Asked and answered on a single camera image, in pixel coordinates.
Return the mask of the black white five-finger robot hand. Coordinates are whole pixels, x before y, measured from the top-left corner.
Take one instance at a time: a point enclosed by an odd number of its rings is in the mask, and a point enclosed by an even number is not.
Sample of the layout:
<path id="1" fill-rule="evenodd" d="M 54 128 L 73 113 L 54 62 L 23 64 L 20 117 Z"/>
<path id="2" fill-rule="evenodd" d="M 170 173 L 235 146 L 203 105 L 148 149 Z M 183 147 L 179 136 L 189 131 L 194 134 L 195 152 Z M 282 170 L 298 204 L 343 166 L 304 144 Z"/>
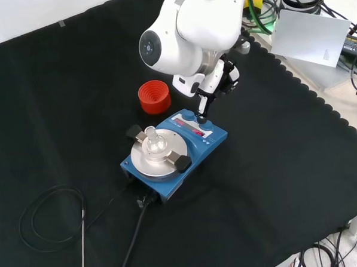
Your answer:
<path id="1" fill-rule="evenodd" d="M 227 59 L 227 54 L 223 54 L 209 75 L 202 73 L 189 77 L 175 75 L 172 85 L 186 97 L 199 97 L 200 102 L 195 115 L 197 122 L 204 124 L 212 102 L 220 94 L 233 91 L 239 78 L 237 67 Z"/>

